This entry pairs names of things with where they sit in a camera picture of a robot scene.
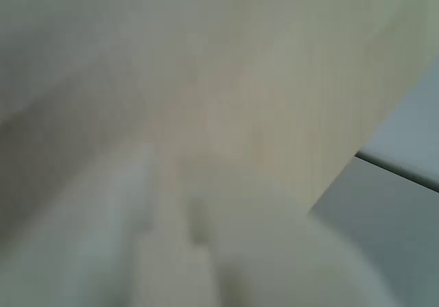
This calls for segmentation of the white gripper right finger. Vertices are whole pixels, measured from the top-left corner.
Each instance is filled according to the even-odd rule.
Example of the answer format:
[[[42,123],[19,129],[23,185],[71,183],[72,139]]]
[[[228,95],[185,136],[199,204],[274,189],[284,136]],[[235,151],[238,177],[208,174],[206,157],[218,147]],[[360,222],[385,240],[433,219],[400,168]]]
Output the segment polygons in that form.
[[[258,223],[219,244],[222,306],[387,306],[379,274],[313,219]]]

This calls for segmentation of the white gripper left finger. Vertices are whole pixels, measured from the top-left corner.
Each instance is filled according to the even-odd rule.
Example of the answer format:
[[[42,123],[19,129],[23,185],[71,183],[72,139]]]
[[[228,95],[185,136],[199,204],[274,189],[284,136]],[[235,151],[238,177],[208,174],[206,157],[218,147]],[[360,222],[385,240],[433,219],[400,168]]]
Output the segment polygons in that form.
[[[20,238],[22,306],[124,306],[136,239],[154,226],[159,157],[105,151],[74,174]]]

